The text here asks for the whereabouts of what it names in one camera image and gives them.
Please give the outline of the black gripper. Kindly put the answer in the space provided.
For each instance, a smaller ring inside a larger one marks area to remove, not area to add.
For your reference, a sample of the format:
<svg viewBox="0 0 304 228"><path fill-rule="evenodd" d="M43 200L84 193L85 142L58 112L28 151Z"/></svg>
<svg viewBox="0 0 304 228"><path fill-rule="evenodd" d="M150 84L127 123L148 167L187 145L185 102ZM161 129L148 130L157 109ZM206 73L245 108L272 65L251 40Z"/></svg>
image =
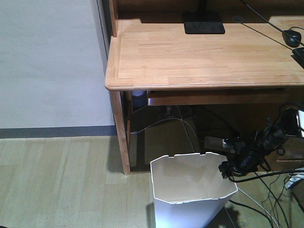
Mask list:
<svg viewBox="0 0 304 228"><path fill-rule="evenodd" d="M239 154L233 159L233 167L236 171L256 171L257 166L263 163L266 166L262 166L265 171L270 171L270 165L265 161L265 156L268 154L268 150L264 145L269 136L269 131L255 131L251 134L251 137L246 140L245 147L243 147ZM219 166L223 179L229 178L229 170L231 164L228 161L223 161Z"/></svg>

